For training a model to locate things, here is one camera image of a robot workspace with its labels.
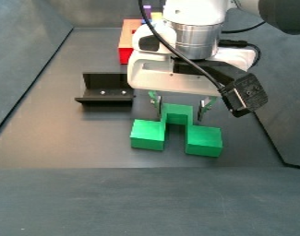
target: gray table surface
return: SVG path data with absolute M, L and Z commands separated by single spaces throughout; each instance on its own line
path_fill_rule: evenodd
M 300 170 L 282 167 L 252 115 L 232 118 L 217 102 L 203 124 L 222 128 L 225 150 L 207 159 L 183 154 L 177 125 L 163 152 L 130 148 L 134 118 L 155 118 L 145 91 L 131 110 L 74 101 L 83 72 L 125 71 L 118 36 L 72 32 L 3 125 L 0 236 L 300 236 Z M 165 94 L 195 110 L 198 99 Z
M 281 166 L 250 114 L 236 119 L 220 100 L 203 125 L 222 129 L 218 159 L 183 153 L 183 129 L 169 126 L 163 152 L 130 148 L 135 118 L 155 119 L 147 91 L 134 107 L 107 111 L 74 101 L 84 93 L 83 72 L 125 72 L 118 63 L 119 29 L 75 29 L 0 129 L 0 168 Z M 162 93 L 165 102 L 194 106 L 202 96 Z

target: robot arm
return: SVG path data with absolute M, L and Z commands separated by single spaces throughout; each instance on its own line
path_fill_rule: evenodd
M 133 88 L 221 96 L 237 117 L 258 109 L 268 101 L 260 81 L 253 74 L 230 73 L 236 67 L 246 71 L 254 52 L 218 47 L 226 12 L 237 7 L 284 32 L 300 34 L 300 0 L 166 0 L 163 21 L 153 26 L 147 22 L 149 26 L 142 26 L 134 34 L 134 53 L 127 67 L 127 81 Z M 162 36 L 159 41 L 150 28 L 157 28 L 158 36 Z M 201 70 L 190 70 L 197 65 L 194 63 L 187 70 L 187 66 L 178 64 L 177 57 L 201 61 Z M 226 63 L 228 70 L 222 73 L 222 65 L 205 64 L 207 61 Z M 218 75 L 232 81 L 222 83 L 216 79 Z M 216 88 L 209 80 L 217 80 L 213 84 L 221 85 Z

